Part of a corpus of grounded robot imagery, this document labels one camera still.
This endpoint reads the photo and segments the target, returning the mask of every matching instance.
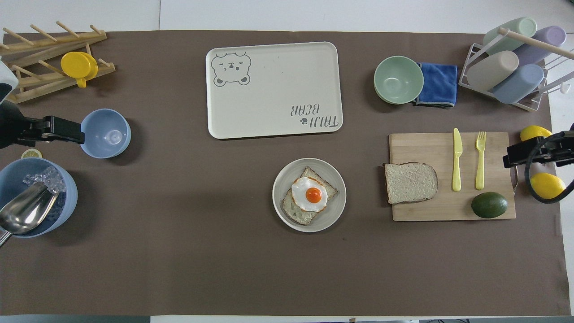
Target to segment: egg yolk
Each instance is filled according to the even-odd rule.
[[[318,203],[321,201],[321,190],[316,187],[311,187],[305,192],[305,197],[307,197],[307,201],[311,203]]]

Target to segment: silver spoon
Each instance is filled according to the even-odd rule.
[[[53,194],[42,182],[28,187],[0,210],[0,227],[6,232],[0,237],[0,247],[13,234],[25,234],[46,217],[59,192]]]

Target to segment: plate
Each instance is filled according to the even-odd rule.
[[[283,201],[285,194],[291,188],[291,184],[301,176],[305,166],[313,169],[319,176],[338,189],[339,192],[331,198],[325,210],[317,214],[310,224],[301,225],[291,220],[283,212],[281,201]],[[301,232],[318,232],[329,228],[339,219],[347,202],[347,189],[341,174],[329,163],[316,158],[302,158],[292,161],[279,172],[273,183],[272,199],[275,211],[285,224]]]
[[[214,48],[207,125],[217,139],[334,132],[343,124],[337,48],[326,41]]]

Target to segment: triangular bread slice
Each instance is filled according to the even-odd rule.
[[[319,183],[321,183],[327,191],[327,201],[329,201],[339,192],[338,189],[334,188],[333,185],[329,184],[309,166],[305,166],[305,170],[303,171],[301,176],[299,176],[299,178],[301,177],[311,177],[316,179]],[[291,220],[303,225],[308,225],[309,223],[311,223],[311,221],[313,221],[313,219],[318,214],[318,212],[305,212],[301,210],[301,208],[298,207],[293,201],[293,194],[291,192],[291,188],[287,191],[285,198],[281,202],[281,208]]]
[[[436,171],[428,164],[385,164],[389,204],[421,202],[439,190]]]

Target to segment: brown tablecloth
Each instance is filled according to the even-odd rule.
[[[20,104],[24,115],[80,122],[111,108],[128,149],[93,159],[39,143],[74,177],[77,208],[61,227],[0,252],[1,314],[546,316],[570,314],[558,204],[522,183],[517,218],[393,222],[380,165],[390,133],[509,132],[550,126],[538,112],[459,88],[452,110],[392,106],[373,90],[392,55],[462,68],[478,34],[164,31],[109,33],[92,46],[117,72]],[[217,140],[207,130],[205,55],[216,47],[330,41],[338,49],[344,124],[329,134]],[[4,167],[25,147],[0,153]],[[303,234],[276,215],[271,189],[302,157],[331,163],[347,205]]]

